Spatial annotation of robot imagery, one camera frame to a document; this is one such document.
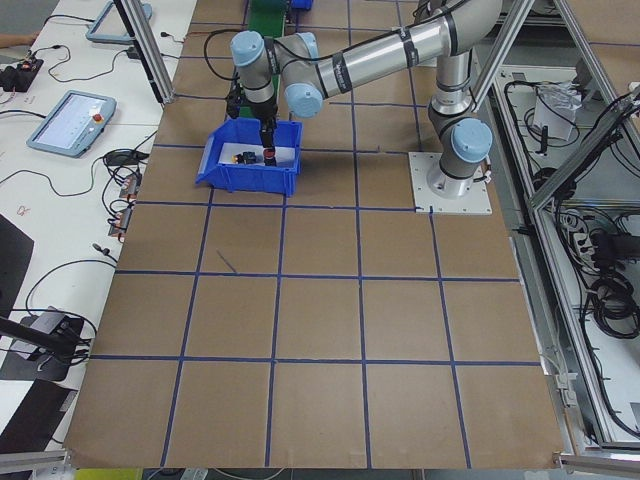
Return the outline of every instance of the white mounting plate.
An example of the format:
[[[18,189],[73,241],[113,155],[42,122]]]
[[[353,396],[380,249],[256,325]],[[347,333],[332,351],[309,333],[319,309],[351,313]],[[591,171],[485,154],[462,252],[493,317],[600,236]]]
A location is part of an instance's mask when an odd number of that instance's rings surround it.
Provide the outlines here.
[[[440,153],[409,152],[413,203],[417,213],[445,213],[451,215],[491,215],[491,202],[485,182],[471,184],[469,192],[462,198],[449,200],[436,195],[427,185],[427,172],[431,165],[440,161]],[[474,177],[482,177],[478,167]]]

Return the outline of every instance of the tablet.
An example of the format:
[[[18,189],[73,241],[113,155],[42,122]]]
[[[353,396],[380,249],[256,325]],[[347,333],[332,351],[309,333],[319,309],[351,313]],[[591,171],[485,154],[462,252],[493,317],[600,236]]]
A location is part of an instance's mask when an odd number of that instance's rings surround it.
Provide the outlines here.
[[[113,98],[69,90],[29,137],[27,145],[78,157],[102,133],[115,110]]]
[[[151,5],[143,3],[142,10],[147,20],[149,20],[152,14]],[[85,36],[87,40],[96,43],[118,43],[121,45],[131,45],[133,43],[124,23],[122,23],[118,9],[112,1],[107,2]]]

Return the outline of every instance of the blue bin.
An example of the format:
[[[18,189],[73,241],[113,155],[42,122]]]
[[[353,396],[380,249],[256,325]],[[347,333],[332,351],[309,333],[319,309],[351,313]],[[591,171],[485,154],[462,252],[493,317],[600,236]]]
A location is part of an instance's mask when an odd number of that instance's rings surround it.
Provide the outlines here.
[[[311,10],[313,0],[291,0],[291,6],[293,8],[301,8],[303,10]]]
[[[254,118],[238,118],[227,120],[209,135],[196,183],[209,182],[216,188],[224,188],[230,192],[247,190],[284,193],[287,197],[293,195],[296,191],[296,179],[300,173],[302,123],[281,121],[277,125],[273,139],[276,145],[276,159],[278,147],[293,148],[295,157],[292,166],[267,167],[220,163],[220,154],[225,143],[261,145],[260,121]]]

